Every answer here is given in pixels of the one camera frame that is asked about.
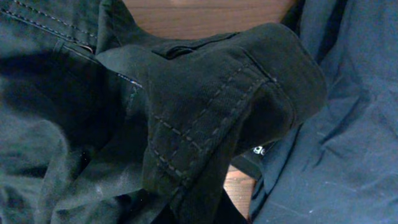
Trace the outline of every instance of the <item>stitched seam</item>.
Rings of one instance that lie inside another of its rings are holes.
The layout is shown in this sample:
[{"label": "stitched seam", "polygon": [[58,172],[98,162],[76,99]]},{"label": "stitched seam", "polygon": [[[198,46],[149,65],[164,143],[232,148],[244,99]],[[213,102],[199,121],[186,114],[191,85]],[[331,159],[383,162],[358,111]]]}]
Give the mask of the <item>stitched seam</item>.
[{"label": "stitched seam", "polygon": [[135,85],[135,86],[138,86],[139,88],[143,88],[142,85],[141,85],[140,83],[138,83],[138,82],[136,82],[136,81],[134,81],[134,80],[131,80],[130,78],[128,78],[128,77],[126,77],[126,76],[124,76],[124,75],[122,75],[122,74],[119,74],[119,73],[118,73],[117,76],[118,76],[119,78],[124,79],[125,81],[128,81],[129,83],[131,83],[131,84],[133,84],[133,85]]},{"label": "stitched seam", "polygon": [[[180,144],[184,141],[184,136],[187,136],[188,133],[192,130],[193,126],[198,122],[198,120],[205,115],[208,112],[208,109],[210,108],[210,105],[212,104],[212,102],[214,101],[214,99],[219,96],[232,82],[233,78],[239,74],[240,72],[242,72],[243,69],[247,68],[250,65],[250,63],[245,63],[243,64],[242,67],[240,67],[239,69],[237,69],[235,72],[230,73],[227,79],[227,82],[222,84],[218,90],[216,91],[216,93],[213,95],[213,97],[210,98],[210,100],[206,103],[205,109],[203,109],[199,115],[195,118],[194,121],[192,121],[190,127],[188,128],[188,130],[186,130],[183,134],[183,139],[181,140]],[[188,141],[192,141],[192,138],[187,136],[185,137],[186,140]],[[174,156],[178,153],[178,148],[176,150],[174,150],[174,152],[172,153],[170,160],[172,160],[174,158]]]},{"label": "stitched seam", "polygon": [[152,148],[152,151],[154,152],[154,154],[159,158],[159,160],[161,161],[161,163],[163,163],[164,166],[166,166],[169,170],[173,171],[175,174],[177,174],[181,179],[186,179],[189,180],[189,177],[184,177],[183,176],[183,172],[178,170],[177,168],[175,168],[171,163],[169,163],[167,161],[167,159],[165,158],[165,156],[161,155],[159,153],[158,150],[155,149],[154,144],[152,142],[152,140],[149,141],[149,144]]},{"label": "stitched seam", "polygon": [[91,34],[91,33],[87,32],[87,31],[83,31],[83,30],[77,28],[76,26],[67,24],[66,22],[63,22],[63,21],[60,20],[60,19],[57,19],[57,18],[55,18],[55,17],[53,17],[53,16],[50,16],[50,15],[44,13],[44,12],[40,12],[39,10],[34,9],[33,7],[30,7],[30,6],[28,6],[28,5],[26,5],[26,4],[22,3],[22,2],[19,2],[19,1],[16,1],[16,0],[14,0],[14,2],[17,3],[17,5],[19,5],[19,6],[23,6],[23,7],[27,8],[27,9],[30,9],[31,11],[33,11],[33,12],[35,12],[35,13],[44,15],[45,17],[48,17],[48,18],[50,18],[50,19],[52,19],[52,20],[55,20],[55,21],[57,21],[57,22],[59,22],[59,23],[62,23],[62,24],[65,25],[65,26],[71,27],[71,28],[73,28],[73,29],[75,29],[75,30],[77,30],[77,31],[79,31],[79,32],[82,32],[82,33],[84,33],[84,34],[89,35],[90,37],[94,37],[94,38],[97,39],[97,36],[95,36],[94,34]]},{"label": "stitched seam", "polygon": [[163,124],[163,126],[165,126],[166,128],[169,128],[170,130],[172,130],[175,134],[179,135],[181,138],[185,138],[188,142],[190,142],[193,146],[195,146],[195,148],[197,148],[199,150],[199,152],[202,152],[202,148],[199,146],[199,144],[197,144],[192,137],[188,136],[188,135],[183,135],[182,132],[176,128],[173,128],[173,126],[169,125],[169,123],[166,123],[161,117],[155,115],[154,113],[152,113],[153,117],[158,120],[158,122],[160,122],[161,124]]},{"label": "stitched seam", "polygon": [[[218,133],[218,131],[220,130],[220,128],[222,127],[222,125],[225,124],[225,122],[227,122],[228,119],[230,119],[230,117],[232,117],[232,115],[234,114],[234,112],[237,110],[237,108],[241,105],[242,101],[244,101],[247,97],[248,97],[248,93],[253,89],[254,85],[258,82],[265,82],[262,79],[256,80],[254,81],[251,86],[248,88],[248,90],[245,91],[245,93],[242,95],[241,99],[238,100],[238,102],[236,103],[236,105],[234,106],[234,108],[230,111],[229,116],[225,117],[223,120],[221,120],[220,125],[212,132],[211,136],[209,137],[209,139],[207,139],[205,142],[205,146],[207,146],[208,144],[210,144],[210,140],[214,138],[214,136]],[[156,116],[154,113],[152,113],[152,115],[154,116],[155,119],[157,119],[161,124],[163,124],[166,128],[171,129],[175,134],[178,134],[179,136],[181,136],[182,138],[190,138],[189,136],[184,136],[181,131],[173,128],[173,126],[169,125],[168,123],[166,123],[162,118],[160,118],[159,116]],[[199,150],[199,152],[202,152],[203,149],[195,142],[193,141],[192,138],[190,138],[191,143]],[[189,177],[184,176],[183,174],[186,173],[187,171],[189,171],[191,169],[191,167],[193,165],[195,165],[198,161],[198,159],[192,161],[188,167],[187,170],[183,170],[180,171],[178,169],[176,169],[169,161],[167,161],[167,159],[161,155],[158,151],[156,151],[153,148],[153,151],[155,153],[155,155],[159,158],[159,160],[166,165],[166,167],[168,169],[170,169],[171,171],[175,172],[180,178],[182,178],[183,180],[189,180]]]},{"label": "stitched seam", "polygon": [[[235,107],[231,110],[229,116],[225,117],[225,118],[221,121],[220,126],[219,126],[218,128],[216,128],[215,130],[220,129],[220,127],[222,127],[222,125],[224,124],[224,122],[223,122],[224,120],[228,120],[228,119],[230,119],[230,118],[232,117],[234,111],[236,111],[236,109],[240,106],[241,102],[244,101],[244,100],[249,96],[249,92],[254,88],[254,86],[255,86],[257,83],[260,83],[259,86],[261,86],[261,85],[267,84],[267,83],[269,83],[269,82],[271,82],[271,80],[268,80],[268,81],[265,81],[265,80],[263,80],[263,79],[257,79],[257,80],[255,80],[255,81],[251,84],[251,86],[248,88],[248,90],[246,90],[245,93],[242,95],[241,99],[236,103]],[[196,160],[196,161],[192,161],[192,162],[190,163],[188,169],[190,169],[191,166],[195,165],[196,162],[197,162],[197,160]],[[181,187],[182,185],[183,185],[183,182],[181,182],[180,185],[179,185],[178,187],[176,187],[176,189],[179,188],[179,191],[177,191],[177,192],[175,193],[175,195],[177,195],[177,194],[181,191],[181,190],[180,190],[180,189],[181,189],[180,187]],[[177,210],[180,210],[180,206],[181,206],[182,202],[185,200],[185,197],[186,197],[186,196],[187,196],[186,194],[182,195],[182,197],[181,197],[181,199],[180,199],[180,202],[179,202],[178,205],[177,205]]]},{"label": "stitched seam", "polygon": [[71,37],[71,36],[69,36],[69,35],[66,35],[66,34],[63,34],[63,33],[61,33],[61,32],[55,31],[55,30],[53,30],[53,29],[51,29],[51,28],[48,28],[48,27],[46,27],[46,26],[43,26],[42,24],[39,24],[39,23],[37,23],[37,22],[35,22],[35,21],[32,21],[32,20],[30,20],[30,19],[26,19],[26,18],[23,17],[23,16],[20,16],[20,15],[18,15],[18,14],[15,14],[15,13],[10,12],[10,11],[8,11],[8,10],[5,10],[5,9],[3,9],[3,8],[1,8],[1,11],[4,12],[4,13],[6,13],[6,14],[9,14],[9,15],[11,15],[11,16],[14,16],[14,17],[16,17],[16,18],[22,19],[22,20],[25,21],[25,22],[30,22],[30,23],[32,23],[32,24],[35,24],[35,25],[37,25],[37,26],[39,26],[39,27],[41,27],[41,28],[43,28],[43,29],[45,29],[45,30],[48,30],[48,31],[50,31],[50,32],[53,32],[53,33],[55,33],[55,34],[61,35],[61,36],[65,37],[65,38],[67,38],[67,39],[73,40],[73,41],[78,42],[78,43],[81,43],[81,44],[89,45],[89,43],[86,43],[86,42],[84,42],[84,41],[80,41],[80,40],[78,40],[78,39],[76,39],[76,38],[74,38],[74,37]]},{"label": "stitched seam", "polygon": [[[237,108],[241,105],[241,103],[246,100],[246,98],[249,96],[249,93],[252,91],[252,89],[254,88],[254,86],[257,83],[261,83],[261,85],[263,84],[267,84],[272,82],[271,80],[269,81],[265,81],[263,79],[258,79],[256,81],[254,81],[251,86],[248,88],[248,90],[245,91],[245,93],[242,95],[242,97],[238,100],[238,102],[236,102],[234,108],[232,108],[232,110],[229,112],[229,116],[225,117],[224,119],[221,120],[220,125],[212,132],[211,136],[205,141],[205,148],[208,149],[208,146],[211,144],[211,140],[214,138],[214,136],[218,133],[218,131],[221,129],[221,127],[229,120],[231,119],[232,115],[234,115],[235,111],[237,110]],[[189,165],[188,170],[190,170],[191,166],[194,166],[197,163],[198,160],[192,161]]]}]

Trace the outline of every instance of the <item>wooden surface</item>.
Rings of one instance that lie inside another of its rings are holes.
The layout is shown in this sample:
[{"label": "wooden surface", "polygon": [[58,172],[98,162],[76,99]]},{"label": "wooden surface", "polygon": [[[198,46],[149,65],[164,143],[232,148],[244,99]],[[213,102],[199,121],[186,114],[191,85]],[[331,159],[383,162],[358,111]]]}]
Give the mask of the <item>wooden surface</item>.
[{"label": "wooden surface", "polygon": [[[147,32],[173,39],[198,39],[279,22],[294,0],[124,0]],[[237,209],[248,216],[254,180],[230,167],[224,183]]]},{"label": "wooden surface", "polygon": [[235,207],[245,217],[249,216],[250,198],[256,182],[235,167],[230,166],[225,178],[224,189]]}]

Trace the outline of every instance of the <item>black jacket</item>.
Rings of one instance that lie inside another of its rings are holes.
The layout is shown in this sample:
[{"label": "black jacket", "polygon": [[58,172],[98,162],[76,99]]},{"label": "black jacket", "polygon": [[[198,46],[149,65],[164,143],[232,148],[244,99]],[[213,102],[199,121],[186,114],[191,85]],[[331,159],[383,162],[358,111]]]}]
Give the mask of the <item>black jacket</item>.
[{"label": "black jacket", "polygon": [[121,1],[0,12],[5,223],[243,222],[223,193],[231,159],[325,99],[320,69],[279,24],[169,40]]}]

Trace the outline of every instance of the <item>wrinkled fabric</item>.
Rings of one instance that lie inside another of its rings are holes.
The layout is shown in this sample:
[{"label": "wrinkled fabric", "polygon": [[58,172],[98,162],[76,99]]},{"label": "wrinkled fabric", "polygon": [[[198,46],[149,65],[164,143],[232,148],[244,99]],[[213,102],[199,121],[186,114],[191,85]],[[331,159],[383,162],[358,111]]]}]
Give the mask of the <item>wrinkled fabric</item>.
[{"label": "wrinkled fabric", "polygon": [[397,8],[306,1],[300,39],[325,73],[328,103],[262,161],[255,223],[398,223]]},{"label": "wrinkled fabric", "polygon": [[231,159],[326,95],[279,24],[161,39],[111,0],[1,1],[0,23],[3,223],[244,223]]}]

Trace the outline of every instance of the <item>contrast stitching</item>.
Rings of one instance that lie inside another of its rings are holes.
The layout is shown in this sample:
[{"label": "contrast stitching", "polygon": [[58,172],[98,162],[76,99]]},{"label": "contrast stitching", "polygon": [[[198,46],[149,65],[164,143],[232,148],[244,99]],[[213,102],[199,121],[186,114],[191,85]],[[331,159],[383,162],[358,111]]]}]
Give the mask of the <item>contrast stitching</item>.
[{"label": "contrast stitching", "polygon": [[188,142],[192,143],[193,146],[195,146],[195,148],[197,148],[199,150],[199,152],[202,152],[202,148],[192,139],[192,137],[187,136],[187,135],[183,135],[181,131],[177,130],[176,128],[173,128],[173,126],[169,125],[169,123],[165,122],[161,117],[155,115],[154,113],[152,113],[152,115],[154,116],[155,119],[157,119],[161,124],[163,124],[166,128],[169,128],[170,130],[172,130],[175,134],[178,134],[179,136],[181,136],[182,138],[185,138]]},{"label": "contrast stitching", "polygon": [[2,12],[6,13],[6,14],[9,14],[9,15],[12,15],[12,16],[14,16],[14,17],[20,18],[20,19],[22,19],[23,21],[33,23],[33,24],[35,24],[35,25],[37,25],[37,26],[39,26],[39,27],[41,27],[41,28],[43,28],[43,29],[45,29],[45,30],[49,30],[50,32],[54,32],[54,33],[56,33],[56,34],[58,34],[58,35],[61,35],[61,36],[65,37],[65,38],[67,38],[67,39],[71,39],[71,40],[73,40],[73,41],[75,41],[75,42],[78,42],[78,43],[81,43],[81,44],[89,45],[89,43],[86,43],[86,42],[84,42],[84,41],[80,41],[80,40],[78,40],[78,39],[76,39],[76,38],[74,38],[74,37],[71,37],[71,36],[69,36],[69,35],[66,35],[66,34],[63,34],[63,33],[61,33],[61,32],[55,31],[55,30],[53,30],[53,29],[51,29],[51,28],[48,28],[48,27],[46,27],[46,26],[43,26],[42,24],[39,24],[39,23],[37,23],[37,22],[35,22],[35,21],[32,21],[32,20],[30,20],[30,19],[26,19],[26,18],[23,17],[23,16],[20,16],[20,15],[18,15],[18,14],[15,14],[15,13],[10,12],[10,11],[8,11],[8,10],[5,10],[5,9],[3,9],[3,8],[2,8],[1,10],[2,10]]},{"label": "contrast stitching", "polygon": [[[198,122],[198,120],[208,111],[208,109],[210,108],[211,103],[214,101],[214,99],[219,96],[225,89],[227,86],[229,86],[231,84],[231,81],[233,80],[233,78],[240,73],[243,69],[245,69],[246,67],[248,67],[250,64],[246,63],[243,64],[242,67],[240,67],[239,69],[237,69],[235,72],[230,73],[228,76],[228,79],[226,81],[226,83],[222,84],[218,90],[216,91],[216,93],[213,95],[213,97],[210,98],[210,100],[208,100],[208,102],[206,103],[205,109],[203,109],[199,115],[195,118],[195,120],[193,120],[193,122],[191,123],[190,127],[188,128],[187,131],[185,131],[185,133],[183,134],[183,136],[186,136],[193,128],[193,126]],[[192,141],[191,137],[185,137],[186,140],[188,141]],[[192,144],[197,148],[197,144],[193,141]],[[177,154],[178,148],[176,150],[174,150],[173,154],[170,157],[170,160],[172,160],[174,158],[174,156]]]},{"label": "contrast stitching", "polygon": [[89,35],[90,37],[94,37],[94,38],[97,39],[97,36],[95,36],[94,34],[91,34],[91,33],[87,32],[87,31],[83,31],[83,30],[77,28],[76,26],[67,24],[66,22],[63,22],[63,21],[60,20],[60,19],[57,19],[57,18],[55,18],[55,17],[53,17],[53,16],[50,16],[50,15],[47,15],[47,14],[44,13],[44,12],[40,12],[39,10],[34,9],[33,7],[30,7],[30,6],[27,6],[26,4],[24,4],[24,3],[22,3],[22,2],[19,2],[19,1],[16,1],[16,0],[14,0],[14,2],[17,3],[17,4],[20,5],[20,6],[23,6],[23,7],[27,8],[27,9],[30,9],[31,11],[33,11],[33,12],[35,12],[35,13],[44,15],[44,16],[50,18],[50,19],[53,19],[53,20],[55,20],[55,21],[57,21],[57,22],[62,23],[62,24],[65,25],[65,26],[71,27],[71,28],[73,28],[73,29],[75,29],[75,30],[77,30],[77,31],[79,31],[79,32],[82,32],[82,33],[84,33],[84,34]]},{"label": "contrast stitching", "polygon": [[118,73],[118,77],[119,77],[119,78],[122,78],[122,79],[124,79],[124,80],[126,80],[126,81],[128,81],[129,83],[131,83],[131,84],[133,84],[133,85],[138,86],[139,88],[142,88],[142,85],[141,85],[140,83],[138,83],[138,82],[136,82],[136,81],[134,81],[134,80],[132,80],[132,79],[130,79],[130,78],[128,78],[128,77],[122,75],[122,74],[119,74],[119,73]]},{"label": "contrast stitching", "polygon": [[173,171],[173,172],[174,172],[175,174],[177,174],[180,178],[186,179],[186,180],[189,180],[189,179],[190,179],[189,177],[184,177],[184,176],[183,176],[183,172],[181,172],[180,170],[178,170],[177,168],[175,168],[172,164],[170,164],[170,163],[167,161],[167,159],[166,159],[163,155],[161,155],[161,154],[159,153],[158,150],[156,150],[156,149],[154,148],[154,144],[153,144],[152,141],[150,141],[150,145],[152,146],[152,149],[153,149],[154,154],[159,158],[159,160],[161,161],[161,163],[163,163],[164,166],[166,166],[169,170]]},{"label": "contrast stitching", "polygon": [[[229,120],[229,119],[232,117],[232,115],[235,113],[235,111],[236,111],[237,108],[240,106],[240,104],[242,103],[242,101],[246,100],[246,98],[249,96],[249,93],[252,91],[252,89],[254,88],[254,86],[255,86],[257,83],[260,83],[260,85],[262,85],[262,84],[266,84],[266,83],[269,83],[269,82],[272,82],[272,81],[269,80],[269,81],[265,82],[263,79],[258,79],[258,80],[254,81],[254,82],[251,84],[251,86],[248,88],[248,90],[245,91],[245,93],[242,95],[242,97],[241,97],[241,98],[238,100],[238,102],[235,104],[234,108],[229,112],[229,116],[228,116],[228,117],[225,117],[224,119],[221,120],[220,125],[212,132],[211,136],[205,141],[205,142],[206,142],[206,144],[205,144],[205,149],[206,149],[206,150],[209,150],[208,146],[211,144],[211,140],[214,138],[214,135],[216,135],[216,134],[218,133],[218,131],[220,130],[220,128],[225,124],[225,122],[227,122],[227,120]],[[190,170],[190,169],[191,169],[191,166],[196,165],[197,161],[198,161],[198,160],[192,161],[192,162],[189,164],[189,168],[188,168],[186,171]]]}]

